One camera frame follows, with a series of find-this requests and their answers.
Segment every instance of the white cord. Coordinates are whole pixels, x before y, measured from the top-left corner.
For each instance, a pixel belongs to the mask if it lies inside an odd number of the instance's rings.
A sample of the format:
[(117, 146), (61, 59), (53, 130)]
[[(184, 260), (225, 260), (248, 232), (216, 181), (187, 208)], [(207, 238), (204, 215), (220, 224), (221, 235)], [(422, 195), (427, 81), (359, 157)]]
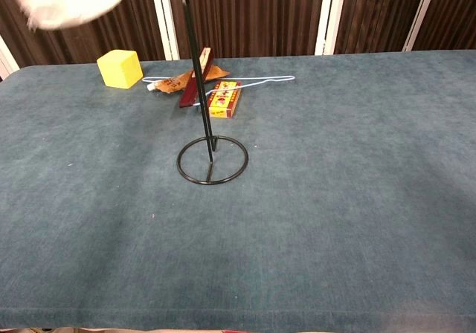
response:
[[(153, 83), (157, 80), (162, 80), (162, 79), (169, 79), (170, 77), (145, 77), (142, 78), (142, 81), (145, 83)], [(260, 82), (255, 82), (251, 84), (245, 84), (245, 85), (240, 85), (236, 86), (234, 88), (226, 88), (226, 90), (235, 90), (235, 89), (241, 89), (241, 88), (247, 88), (249, 86), (255, 86), (259, 84), (264, 84), (267, 82), (288, 82), (290, 80), (294, 80), (296, 77), (294, 75), (278, 75), (276, 77), (247, 77), (247, 78), (217, 78), (215, 80), (261, 80)], [(207, 91), (205, 93), (206, 96), (210, 95), (216, 91), (216, 89), (212, 89), (210, 91)]]

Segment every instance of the black rod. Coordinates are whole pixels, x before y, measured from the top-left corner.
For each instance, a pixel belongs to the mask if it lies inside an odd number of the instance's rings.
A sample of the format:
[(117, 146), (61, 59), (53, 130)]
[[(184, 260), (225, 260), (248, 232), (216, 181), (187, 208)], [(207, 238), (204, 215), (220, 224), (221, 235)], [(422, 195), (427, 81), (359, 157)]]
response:
[[(185, 23), (187, 25), (187, 37), (190, 45), (190, 54), (193, 61), (193, 71), (195, 73), (196, 87), (199, 91), (200, 107), (202, 108), (203, 127), (205, 137), (207, 138), (208, 157), (210, 158), (210, 168), (213, 166), (213, 154), (215, 143), (211, 131), (210, 114), (208, 113), (207, 97), (203, 83), (202, 67), (200, 66), (199, 49), (196, 44), (195, 28), (193, 27), (192, 14), (190, 12), (190, 0), (181, 0), (184, 7)], [(208, 177), (211, 176), (211, 170), (208, 170)]]

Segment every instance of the yellow box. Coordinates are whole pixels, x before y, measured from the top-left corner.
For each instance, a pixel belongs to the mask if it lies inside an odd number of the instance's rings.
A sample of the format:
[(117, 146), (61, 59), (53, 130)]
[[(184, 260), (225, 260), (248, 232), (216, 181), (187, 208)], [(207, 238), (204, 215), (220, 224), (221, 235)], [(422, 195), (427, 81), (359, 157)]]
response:
[(135, 51), (114, 49), (97, 60), (104, 83), (114, 88), (129, 89), (142, 78), (141, 64)]
[(221, 81), (215, 85), (215, 91), (208, 98), (208, 111), (211, 117), (232, 118), (237, 107), (240, 89), (234, 89), (240, 86), (238, 82)]

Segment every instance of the table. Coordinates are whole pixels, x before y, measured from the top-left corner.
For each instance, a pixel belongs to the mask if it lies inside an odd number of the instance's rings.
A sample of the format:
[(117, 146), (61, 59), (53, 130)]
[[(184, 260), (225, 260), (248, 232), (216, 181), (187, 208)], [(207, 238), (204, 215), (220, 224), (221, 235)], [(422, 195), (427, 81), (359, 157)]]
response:
[(177, 172), (203, 135), (177, 94), (94, 64), (0, 84), (0, 327), (474, 332), (476, 51), (216, 64), (296, 80), (212, 119), (250, 156), (215, 187)]

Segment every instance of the yellow sponge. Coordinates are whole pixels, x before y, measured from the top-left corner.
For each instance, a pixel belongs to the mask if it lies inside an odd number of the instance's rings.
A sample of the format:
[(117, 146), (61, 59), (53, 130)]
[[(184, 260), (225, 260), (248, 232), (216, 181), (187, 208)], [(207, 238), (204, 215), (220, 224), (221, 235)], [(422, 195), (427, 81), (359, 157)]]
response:
[(107, 86), (129, 89), (142, 78), (141, 64), (135, 51), (114, 49), (99, 58), (97, 65)]

